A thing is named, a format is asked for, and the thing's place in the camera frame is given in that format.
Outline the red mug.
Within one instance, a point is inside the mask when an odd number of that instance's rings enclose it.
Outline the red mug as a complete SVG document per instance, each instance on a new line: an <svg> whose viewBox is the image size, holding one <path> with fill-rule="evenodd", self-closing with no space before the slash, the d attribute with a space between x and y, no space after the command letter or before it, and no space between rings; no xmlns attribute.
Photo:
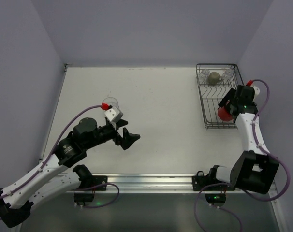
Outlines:
<svg viewBox="0 0 293 232"><path fill-rule="evenodd" d="M226 111L224 107L218 109L218 117L225 122L233 120L233 117Z"/></svg>

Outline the clear faceted glass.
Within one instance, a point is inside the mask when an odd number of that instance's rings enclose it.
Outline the clear faceted glass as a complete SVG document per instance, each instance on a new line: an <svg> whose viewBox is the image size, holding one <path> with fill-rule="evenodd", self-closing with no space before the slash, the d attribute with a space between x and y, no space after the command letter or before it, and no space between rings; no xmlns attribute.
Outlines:
<svg viewBox="0 0 293 232"><path fill-rule="evenodd" d="M120 111L118 100L114 97L107 97L102 101L101 108L105 111L114 110Z"/></svg>

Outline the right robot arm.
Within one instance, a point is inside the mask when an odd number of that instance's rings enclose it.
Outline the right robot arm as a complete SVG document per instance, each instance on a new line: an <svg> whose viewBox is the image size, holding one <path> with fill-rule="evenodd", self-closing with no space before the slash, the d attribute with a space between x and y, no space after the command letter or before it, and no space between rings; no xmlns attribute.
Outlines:
<svg viewBox="0 0 293 232"><path fill-rule="evenodd" d="M277 173L279 162L268 155L259 127L254 102L257 89L238 85L228 91L219 103L218 116L237 126L243 152L232 168L215 165L210 169L211 183L227 183L232 188L266 194Z"/></svg>

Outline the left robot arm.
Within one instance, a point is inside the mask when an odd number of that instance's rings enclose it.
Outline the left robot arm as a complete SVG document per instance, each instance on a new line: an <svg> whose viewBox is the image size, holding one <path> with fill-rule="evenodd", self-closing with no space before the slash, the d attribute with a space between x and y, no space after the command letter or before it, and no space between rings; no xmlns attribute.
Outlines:
<svg viewBox="0 0 293 232"><path fill-rule="evenodd" d="M79 165L87 150L112 140L123 150L140 139L128 132L126 120L114 127L109 121L98 126L93 118L83 118L68 136L57 143L52 155L46 157L24 177L0 188L0 220L8 228L24 222L32 210L45 200L69 190L94 190L108 185L96 181L85 165Z"/></svg>

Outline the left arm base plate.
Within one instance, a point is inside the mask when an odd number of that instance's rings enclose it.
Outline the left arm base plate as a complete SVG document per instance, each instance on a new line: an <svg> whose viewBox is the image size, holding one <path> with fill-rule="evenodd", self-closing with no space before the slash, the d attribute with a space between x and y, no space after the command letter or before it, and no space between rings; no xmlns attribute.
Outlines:
<svg viewBox="0 0 293 232"><path fill-rule="evenodd" d="M77 190L90 188L100 184L107 183L108 177L106 175L92 175L83 179Z"/></svg>

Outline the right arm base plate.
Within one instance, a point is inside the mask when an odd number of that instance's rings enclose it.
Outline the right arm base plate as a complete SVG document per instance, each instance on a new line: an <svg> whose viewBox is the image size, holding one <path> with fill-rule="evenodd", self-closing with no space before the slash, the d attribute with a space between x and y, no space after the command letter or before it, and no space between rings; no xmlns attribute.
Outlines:
<svg viewBox="0 0 293 232"><path fill-rule="evenodd" d="M216 179L215 169L213 168L209 170L208 174L205 174L203 171L198 171L196 175L192 176L191 182L192 182L194 191L200 191L205 186L220 183L220 181ZM221 191L221 190L235 191L236 188L221 185L221 186L208 187L207 189L205 189L205 191Z"/></svg>

